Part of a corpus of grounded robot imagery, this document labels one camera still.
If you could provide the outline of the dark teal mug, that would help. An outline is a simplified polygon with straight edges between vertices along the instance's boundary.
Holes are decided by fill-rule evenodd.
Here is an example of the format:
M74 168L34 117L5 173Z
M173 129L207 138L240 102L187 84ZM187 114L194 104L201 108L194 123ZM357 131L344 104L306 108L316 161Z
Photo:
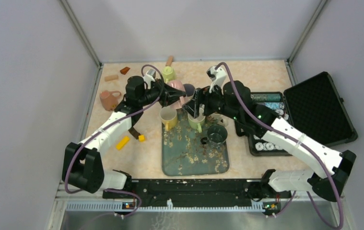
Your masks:
M207 130L207 136L203 137L200 142L203 145L208 145L211 148L217 148L226 142L228 136L227 129L222 125L212 125Z

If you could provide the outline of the yellow mug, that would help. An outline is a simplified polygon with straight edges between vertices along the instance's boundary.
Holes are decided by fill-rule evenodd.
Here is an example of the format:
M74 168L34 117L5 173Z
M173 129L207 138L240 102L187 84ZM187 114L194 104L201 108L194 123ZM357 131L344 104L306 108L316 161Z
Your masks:
M178 123L177 110L171 107L163 107L159 113L166 132L174 128Z

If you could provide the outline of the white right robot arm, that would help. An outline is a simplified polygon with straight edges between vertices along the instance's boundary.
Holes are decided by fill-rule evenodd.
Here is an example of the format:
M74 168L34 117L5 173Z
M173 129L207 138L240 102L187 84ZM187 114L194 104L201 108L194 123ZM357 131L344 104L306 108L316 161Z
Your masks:
M218 113L231 118L243 131L278 145L309 167L309 170L267 171L267 180L259 185L263 196L299 190L312 191L330 202L340 199L356 154L330 149L297 130L274 110L253 103L249 88L240 81L228 82L223 88L218 85L197 88L183 109L193 117Z

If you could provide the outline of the pale pink tall mug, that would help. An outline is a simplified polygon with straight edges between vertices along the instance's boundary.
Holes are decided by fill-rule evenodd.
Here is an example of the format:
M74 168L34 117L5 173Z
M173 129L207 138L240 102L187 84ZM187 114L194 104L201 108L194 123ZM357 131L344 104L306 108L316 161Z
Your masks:
M167 83L168 89L167 104L172 109L181 109L188 102L186 89L180 80L171 80Z

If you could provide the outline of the light green upside-down mug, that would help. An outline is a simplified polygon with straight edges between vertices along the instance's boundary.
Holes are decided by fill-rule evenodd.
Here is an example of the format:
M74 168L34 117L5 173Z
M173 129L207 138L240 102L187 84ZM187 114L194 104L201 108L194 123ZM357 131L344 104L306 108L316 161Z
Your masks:
M205 123L205 116L198 116L197 118L188 115L188 123L190 127L194 130L197 130L199 133L202 133L203 125Z

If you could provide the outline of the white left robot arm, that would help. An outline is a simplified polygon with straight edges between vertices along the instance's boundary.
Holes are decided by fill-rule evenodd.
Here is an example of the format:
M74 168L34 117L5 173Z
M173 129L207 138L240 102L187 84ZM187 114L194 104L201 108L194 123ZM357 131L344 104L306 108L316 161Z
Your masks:
M125 95L108 120L93 134L79 143L71 142L65 148L62 180L68 194L80 191L95 193L99 189L114 189L121 198L130 196L129 175L118 170L105 170L102 157L111 146L128 132L143 112L159 103L168 106L186 95L160 79L132 76L127 80Z

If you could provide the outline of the cream patterned mug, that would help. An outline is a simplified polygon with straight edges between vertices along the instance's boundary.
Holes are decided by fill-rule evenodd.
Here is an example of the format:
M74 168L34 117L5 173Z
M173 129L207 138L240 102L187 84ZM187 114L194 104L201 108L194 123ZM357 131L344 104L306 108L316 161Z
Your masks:
M223 115L214 113L210 117L213 124L221 125L223 127L228 126L228 119L225 118Z

